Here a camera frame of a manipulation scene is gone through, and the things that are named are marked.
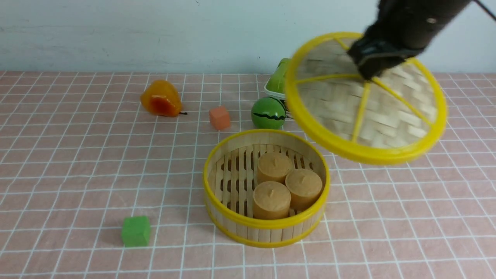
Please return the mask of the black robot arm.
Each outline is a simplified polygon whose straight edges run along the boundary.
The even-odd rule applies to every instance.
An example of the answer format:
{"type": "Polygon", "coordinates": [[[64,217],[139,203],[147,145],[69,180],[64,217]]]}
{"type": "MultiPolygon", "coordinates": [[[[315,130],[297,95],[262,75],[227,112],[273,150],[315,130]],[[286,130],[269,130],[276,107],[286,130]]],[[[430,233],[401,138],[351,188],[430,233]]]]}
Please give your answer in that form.
{"type": "Polygon", "coordinates": [[[469,0],[381,0],[377,19],[348,49],[362,78],[384,71],[423,53],[469,0]]]}

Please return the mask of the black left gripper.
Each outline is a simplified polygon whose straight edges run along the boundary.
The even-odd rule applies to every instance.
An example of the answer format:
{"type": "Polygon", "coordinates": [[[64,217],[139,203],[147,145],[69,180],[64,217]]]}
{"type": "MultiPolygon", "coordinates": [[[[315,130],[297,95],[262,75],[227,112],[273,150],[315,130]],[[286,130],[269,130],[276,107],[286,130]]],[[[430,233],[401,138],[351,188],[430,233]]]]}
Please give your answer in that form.
{"type": "Polygon", "coordinates": [[[374,23],[347,50],[362,78],[370,81],[427,48],[418,32],[395,24],[374,23]]]}

